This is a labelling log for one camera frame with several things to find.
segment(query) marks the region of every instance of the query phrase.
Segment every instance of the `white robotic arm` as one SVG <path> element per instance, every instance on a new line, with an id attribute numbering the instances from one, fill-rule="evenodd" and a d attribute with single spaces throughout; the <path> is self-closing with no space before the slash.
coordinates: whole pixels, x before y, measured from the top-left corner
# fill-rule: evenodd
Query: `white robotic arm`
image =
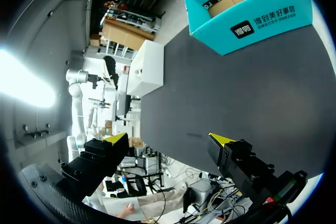
<path id="1" fill-rule="evenodd" d="M 97 81 L 100 81 L 101 78 L 86 71 L 69 69 L 66 73 L 66 80 L 69 82 L 69 93 L 72 96 L 72 128 L 76 129 L 75 136 L 67 137 L 69 162 L 71 162 L 79 156 L 79 152 L 84 148 L 86 142 L 82 107 L 83 93 L 80 83 L 92 82 L 92 88 L 95 89 Z"/>

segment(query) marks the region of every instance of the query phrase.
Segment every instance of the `cyan cardboard box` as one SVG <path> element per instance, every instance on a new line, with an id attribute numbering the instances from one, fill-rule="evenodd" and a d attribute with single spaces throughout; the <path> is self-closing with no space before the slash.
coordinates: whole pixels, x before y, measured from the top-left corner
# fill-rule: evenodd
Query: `cyan cardboard box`
<path id="1" fill-rule="evenodd" d="M 312 24 L 312 0 L 244 0 L 214 18 L 208 1 L 185 0 L 189 31 L 221 55 Z"/>

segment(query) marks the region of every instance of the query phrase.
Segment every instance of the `bright light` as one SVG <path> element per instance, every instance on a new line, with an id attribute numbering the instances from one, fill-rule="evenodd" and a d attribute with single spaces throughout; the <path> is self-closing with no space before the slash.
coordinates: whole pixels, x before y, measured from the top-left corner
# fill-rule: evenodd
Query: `bright light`
<path id="1" fill-rule="evenodd" d="M 0 92 L 38 107 L 51 107 L 55 93 L 17 59 L 0 50 Z"/>
<path id="2" fill-rule="evenodd" d="M 103 18 L 100 21 L 100 25 L 102 25 L 104 23 L 105 17 L 107 16 L 107 13 L 109 12 L 109 10 L 105 13 L 105 15 L 103 16 Z"/>

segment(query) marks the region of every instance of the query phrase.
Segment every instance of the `floor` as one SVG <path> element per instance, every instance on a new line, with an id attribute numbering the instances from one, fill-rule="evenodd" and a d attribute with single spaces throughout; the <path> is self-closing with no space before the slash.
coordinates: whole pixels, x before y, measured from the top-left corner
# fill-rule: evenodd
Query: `floor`
<path id="1" fill-rule="evenodd" d="M 184 0 L 166 0 L 160 6 L 159 13 L 164 11 L 166 13 L 162 17 L 161 28 L 156 33 L 154 41 L 166 45 L 188 25 L 188 18 Z"/>

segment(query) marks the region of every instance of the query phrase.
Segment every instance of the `person's hand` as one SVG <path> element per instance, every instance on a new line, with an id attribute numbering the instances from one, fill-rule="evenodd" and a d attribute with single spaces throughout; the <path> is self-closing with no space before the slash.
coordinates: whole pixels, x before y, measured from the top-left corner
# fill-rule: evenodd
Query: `person's hand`
<path id="1" fill-rule="evenodd" d="M 134 213 L 134 205 L 133 204 L 129 204 L 127 205 L 124 210 L 123 210 L 123 213 L 126 214 L 126 215 L 131 215 L 132 213 Z"/>
<path id="2" fill-rule="evenodd" d="M 133 204 L 128 204 L 124 210 L 122 211 L 121 214 L 119 214 L 117 217 L 119 218 L 125 218 L 128 215 L 131 215 L 132 213 L 134 213 L 135 209 L 134 209 L 134 205 Z"/>

